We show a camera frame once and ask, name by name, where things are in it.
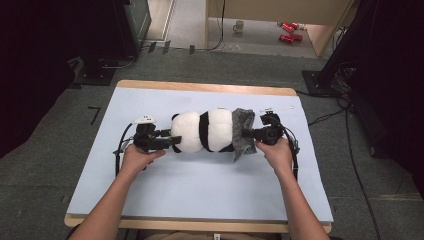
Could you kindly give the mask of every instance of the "person's left hand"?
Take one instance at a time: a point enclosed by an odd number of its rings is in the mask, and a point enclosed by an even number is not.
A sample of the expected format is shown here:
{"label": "person's left hand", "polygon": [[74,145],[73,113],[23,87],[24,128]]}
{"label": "person's left hand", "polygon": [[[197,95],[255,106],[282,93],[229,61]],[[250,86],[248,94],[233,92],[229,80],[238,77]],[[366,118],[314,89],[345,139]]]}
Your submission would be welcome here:
{"label": "person's left hand", "polygon": [[153,163],[156,158],[162,157],[165,153],[165,150],[146,153],[134,144],[130,144],[125,149],[120,172],[127,173],[135,177],[148,164]]}

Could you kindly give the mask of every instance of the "white tabletop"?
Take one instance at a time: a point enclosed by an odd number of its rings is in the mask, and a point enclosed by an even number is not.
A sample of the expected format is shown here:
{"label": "white tabletop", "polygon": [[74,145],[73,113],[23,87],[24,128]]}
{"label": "white tabletop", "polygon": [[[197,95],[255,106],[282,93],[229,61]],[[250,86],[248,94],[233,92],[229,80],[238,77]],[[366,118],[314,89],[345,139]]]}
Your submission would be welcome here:
{"label": "white tabletop", "polygon": [[[88,156],[67,214],[88,214],[115,177],[115,156],[125,127],[143,115],[156,129],[169,129],[176,113],[213,108],[252,109],[254,128],[262,128],[261,109],[276,113],[299,140],[299,185],[323,223],[333,222],[321,182],[305,114],[296,96],[193,92],[117,87]],[[134,125],[127,137],[134,135]],[[131,186],[123,216],[154,219],[287,221],[278,180],[258,149],[233,163],[234,153],[174,153],[148,166]]]}

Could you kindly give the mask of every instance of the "gray carpet floor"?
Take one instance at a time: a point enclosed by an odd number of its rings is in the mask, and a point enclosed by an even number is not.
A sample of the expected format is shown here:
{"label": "gray carpet floor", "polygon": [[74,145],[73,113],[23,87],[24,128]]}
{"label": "gray carpet floor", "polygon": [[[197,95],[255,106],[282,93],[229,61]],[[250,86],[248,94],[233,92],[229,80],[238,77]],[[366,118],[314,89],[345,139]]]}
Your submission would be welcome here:
{"label": "gray carpet floor", "polygon": [[[109,87],[68,89],[32,137],[0,159],[0,239],[64,239],[63,219],[114,87],[119,80],[153,80],[289,87],[306,91],[301,70],[322,59],[160,49],[116,71]],[[339,110],[335,99],[300,95],[309,122]],[[100,107],[97,119],[92,122]],[[424,205],[411,175],[391,159],[369,155],[354,112],[347,114],[354,162],[381,239],[423,239]],[[324,188],[333,211],[331,236],[377,239],[349,156],[345,114],[310,127]]]}

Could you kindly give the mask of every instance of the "stuffed panda toy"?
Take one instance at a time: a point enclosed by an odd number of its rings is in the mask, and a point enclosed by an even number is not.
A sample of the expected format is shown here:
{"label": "stuffed panda toy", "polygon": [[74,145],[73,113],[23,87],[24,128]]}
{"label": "stuffed panda toy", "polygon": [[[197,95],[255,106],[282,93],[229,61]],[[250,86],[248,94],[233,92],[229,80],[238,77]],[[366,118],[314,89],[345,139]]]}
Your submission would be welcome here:
{"label": "stuffed panda toy", "polygon": [[242,154],[255,153],[253,139],[242,137],[243,128],[253,125],[252,110],[231,112],[216,108],[203,114],[188,111],[172,117],[171,136],[181,136],[181,143],[173,145],[175,152],[194,153],[203,148],[209,152],[235,152],[234,160]]}

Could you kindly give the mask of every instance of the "person's right hand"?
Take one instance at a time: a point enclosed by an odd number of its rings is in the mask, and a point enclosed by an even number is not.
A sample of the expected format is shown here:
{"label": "person's right hand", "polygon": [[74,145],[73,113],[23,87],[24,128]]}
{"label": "person's right hand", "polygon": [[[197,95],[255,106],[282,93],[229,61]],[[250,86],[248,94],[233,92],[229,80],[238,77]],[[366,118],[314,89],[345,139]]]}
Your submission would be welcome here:
{"label": "person's right hand", "polygon": [[273,146],[256,141],[256,147],[264,152],[265,158],[275,172],[292,171],[293,159],[287,139],[280,138]]}

